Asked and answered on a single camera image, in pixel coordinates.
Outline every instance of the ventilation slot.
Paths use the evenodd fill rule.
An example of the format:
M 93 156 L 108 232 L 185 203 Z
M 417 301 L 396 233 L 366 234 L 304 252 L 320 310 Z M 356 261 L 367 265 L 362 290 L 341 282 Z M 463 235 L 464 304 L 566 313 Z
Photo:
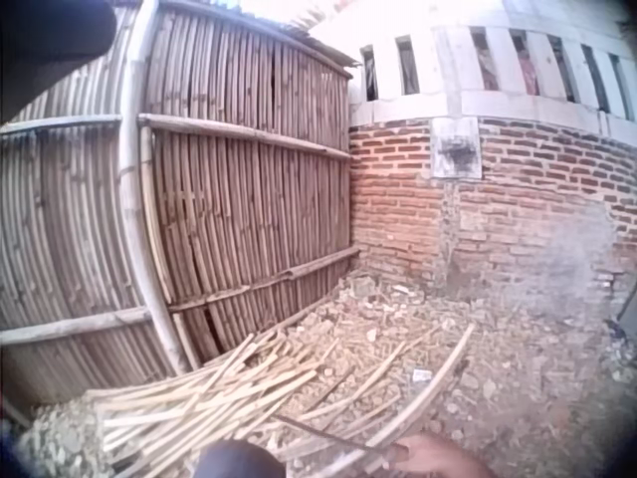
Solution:
M 606 90 L 604 89 L 604 83 L 601 81 L 601 75 L 599 73 L 599 67 L 595 61 L 593 51 L 587 45 L 581 46 L 588 69 L 590 70 L 590 76 L 593 79 L 593 86 L 595 87 L 595 94 L 597 95 L 597 102 L 599 103 L 599 109 L 603 112 L 610 113 L 610 107 L 608 106 L 608 98 L 606 97 Z
M 564 46 L 561 43 L 561 38 L 548 36 L 548 41 L 550 42 L 550 47 L 553 49 L 553 53 L 555 54 L 555 60 L 557 61 L 557 66 L 559 67 L 559 74 L 561 75 L 561 81 L 564 84 L 564 91 L 566 92 L 566 99 L 572 103 L 578 103 L 578 94 L 575 88 L 575 80 L 573 76 L 573 72 L 570 69 L 568 62 L 566 61 L 564 55 Z
M 529 95 L 539 95 L 539 86 L 537 85 L 537 73 L 531 61 L 531 54 L 527 48 L 527 34 L 522 30 L 511 30 L 511 38 L 514 41 L 516 52 L 518 52 L 518 60 L 522 73 L 525 77 L 525 85 Z
M 474 40 L 474 46 L 478 54 L 478 62 L 480 63 L 480 71 L 482 72 L 482 81 L 485 85 L 485 90 L 499 90 L 498 72 L 496 71 L 496 64 L 489 50 L 485 29 L 482 27 L 472 27 L 471 38 Z
M 415 95 L 420 93 L 418 73 L 416 72 L 416 58 L 414 57 L 414 49 L 411 46 L 411 38 L 397 38 L 396 45 L 398 47 L 398 56 L 400 58 L 402 94 Z
M 363 48 L 362 61 L 365 67 L 365 90 L 367 91 L 367 100 L 373 102 L 378 100 L 378 85 L 376 84 L 376 64 L 374 61 L 374 50 L 371 47 Z
M 615 72 L 615 78 L 617 79 L 617 85 L 619 86 L 619 94 L 621 95 L 621 103 L 624 104 L 626 119 L 629 121 L 635 121 L 635 112 L 633 112 L 633 107 L 630 102 L 631 92 L 628 89 L 626 76 L 624 75 L 621 63 L 619 62 L 619 57 L 611 54 L 610 63 L 613 66 L 613 71 Z

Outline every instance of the hand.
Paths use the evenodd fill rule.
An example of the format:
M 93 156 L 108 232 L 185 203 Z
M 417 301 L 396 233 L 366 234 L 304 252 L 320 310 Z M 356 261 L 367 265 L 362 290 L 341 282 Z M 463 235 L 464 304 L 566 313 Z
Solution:
M 445 478 L 496 478 L 496 475 L 469 452 L 440 436 L 427 433 L 396 441 L 409 454 L 390 461 L 386 468 L 408 473 L 440 473 Z

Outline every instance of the red brick wall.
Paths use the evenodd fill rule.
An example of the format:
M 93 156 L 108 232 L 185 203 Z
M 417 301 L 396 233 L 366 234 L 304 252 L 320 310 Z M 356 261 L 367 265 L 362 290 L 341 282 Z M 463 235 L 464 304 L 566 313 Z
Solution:
M 351 130 L 361 265 L 447 294 L 623 302 L 637 270 L 637 150 L 481 119 L 482 180 L 432 179 L 427 120 Z

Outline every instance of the rocky ground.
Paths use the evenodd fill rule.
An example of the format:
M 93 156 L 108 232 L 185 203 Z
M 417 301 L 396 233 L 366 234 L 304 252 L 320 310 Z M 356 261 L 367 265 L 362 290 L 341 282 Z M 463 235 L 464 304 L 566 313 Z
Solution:
M 319 351 L 339 339 L 331 363 L 313 386 L 291 400 L 287 413 L 306 408 L 353 366 L 360 373 L 350 373 L 326 402 L 346 396 L 402 341 L 425 337 L 388 371 L 384 395 L 365 396 L 348 411 L 354 419 L 399 395 L 391 409 L 395 413 L 426 386 L 474 323 L 477 329 L 461 366 L 412 431 L 429 429 L 451 437 L 503 477 L 595 476 L 623 433 L 631 431 L 637 414 L 635 349 L 603 319 L 532 315 L 482 300 L 452 301 L 353 274 L 331 301 L 287 331 L 290 339 Z M 274 436 L 254 439 L 279 449 L 296 438 L 290 432 Z M 43 476 L 112 474 L 99 452 L 95 416 L 83 400 L 42 408 L 18 443 Z M 291 463 L 291 471 L 304 476 L 338 453 L 331 449 Z

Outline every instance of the vertical bamboo post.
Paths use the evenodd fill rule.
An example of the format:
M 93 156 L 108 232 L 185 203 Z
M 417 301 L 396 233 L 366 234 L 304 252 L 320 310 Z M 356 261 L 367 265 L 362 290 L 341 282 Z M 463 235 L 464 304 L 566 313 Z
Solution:
M 132 27 L 121 80 L 117 174 L 123 232 L 132 271 L 154 323 L 159 341 L 176 373 L 188 371 L 186 357 L 163 300 L 146 235 L 139 173 L 139 132 L 146 59 L 152 45 L 158 0 L 143 0 Z

